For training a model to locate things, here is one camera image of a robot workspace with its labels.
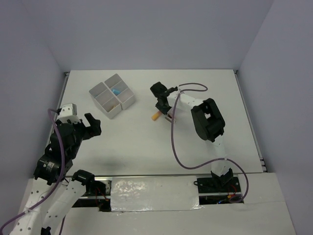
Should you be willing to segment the blue highlighter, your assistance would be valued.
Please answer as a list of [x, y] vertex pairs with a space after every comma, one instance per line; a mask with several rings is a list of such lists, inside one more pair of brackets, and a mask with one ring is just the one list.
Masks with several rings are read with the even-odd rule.
[[117, 88], [112, 88], [112, 92], [115, 96], [120, 95], [123, 91], [121, 91], [120, 89]]

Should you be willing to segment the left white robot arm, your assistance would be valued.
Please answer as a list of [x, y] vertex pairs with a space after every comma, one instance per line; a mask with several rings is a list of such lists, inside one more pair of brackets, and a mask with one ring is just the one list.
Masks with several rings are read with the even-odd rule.
[[60, 196], [56, 196], [73, 165], [82, 141], [101, 135], [101, 121], [86, 113], [89, 126], [81, 119], [52, 121], [53, 132], [37, 162], [29, 198], [23, 211], [13, 218], [12, 235], [52, 235], [70, 208], [82, 195], [96, 189], [95, 176], [85, 170], [74, 173]]

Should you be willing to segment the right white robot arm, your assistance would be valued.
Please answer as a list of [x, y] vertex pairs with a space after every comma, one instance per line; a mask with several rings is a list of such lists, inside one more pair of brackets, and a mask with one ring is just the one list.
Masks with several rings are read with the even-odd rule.
[[[223, 145], [225, 120], [215, 100], [211, 98], [201, 100], [186, 94], [188, 91], [206, 92], [208, 88], [205, 85], [194, 83], [194, 85], [203, 87], [202, 90], [182, 89], [183, 86], [187, 85], [191, 85], [191, 83], [184, 83], [176, 87], [166, 88], [161, 82], [157, 82], [150, 87], [150, 91], [157, 99], [155, 107], [171, 122], [171, 146], [178, 164], [182, 168], [188, 170], [198, 169], [211, 164], [213, 188], [217, 191], [224, 191], [229, 187], [230, 181], [233, 178], [233, 171], [227, 166], [227, 159], [225, 158], [225, 149]], [[198, 166], [183, 165], [177, 156], [174, 143], [174, 123], [177, 108], [191, 113], [197, 135], [201, 140], [213, 144], [217, 158]]]

